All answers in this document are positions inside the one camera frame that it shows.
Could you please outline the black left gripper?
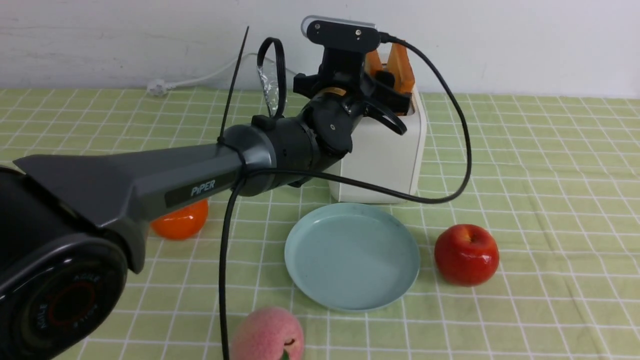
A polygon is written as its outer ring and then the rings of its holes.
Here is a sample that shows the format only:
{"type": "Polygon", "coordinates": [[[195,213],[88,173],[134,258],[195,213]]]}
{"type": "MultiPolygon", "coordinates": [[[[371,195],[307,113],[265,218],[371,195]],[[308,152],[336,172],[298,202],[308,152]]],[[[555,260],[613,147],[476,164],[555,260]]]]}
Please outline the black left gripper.
{"type": "Polygon", "coordinates": [[[365,71],[366,54],[325,48],[318,71],[294,76],[296,94],[318,102],[328,96],[343,112],[354,117],[370,117],[399,135],[407,126],[398,114],[409,109],[411,96],[398,93],[390,85],[365,71]]]}

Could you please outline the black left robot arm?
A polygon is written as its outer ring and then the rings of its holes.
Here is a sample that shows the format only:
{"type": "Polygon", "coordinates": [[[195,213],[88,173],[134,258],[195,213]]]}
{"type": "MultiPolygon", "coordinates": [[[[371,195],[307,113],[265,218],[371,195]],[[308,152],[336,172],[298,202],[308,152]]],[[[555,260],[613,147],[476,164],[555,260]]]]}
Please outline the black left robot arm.
{"type": "Polygon", "coordinates": [[[368,60],[327,48],[317,74],[294,76],[297,116],[256,115],[215,143],[2,166],[1,358],[50,360],[96,330],[142,271],[151,221],[222,191],[300,187],[352,151],[363,117],[405,133],[410,89],[368,60]]]}

